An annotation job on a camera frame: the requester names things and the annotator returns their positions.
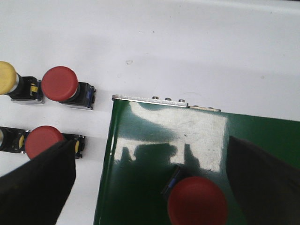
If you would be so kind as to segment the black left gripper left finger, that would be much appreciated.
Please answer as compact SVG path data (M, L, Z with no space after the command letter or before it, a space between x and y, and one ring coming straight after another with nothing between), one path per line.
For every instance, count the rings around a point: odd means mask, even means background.
M73 141L62 141L0 178L2 225L54 225L76 178Z

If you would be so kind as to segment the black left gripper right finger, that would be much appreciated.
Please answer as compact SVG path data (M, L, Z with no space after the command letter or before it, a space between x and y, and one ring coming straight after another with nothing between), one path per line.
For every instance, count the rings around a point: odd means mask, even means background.
M253 143L229 138L226 173L249 225L300 223L300 171Z

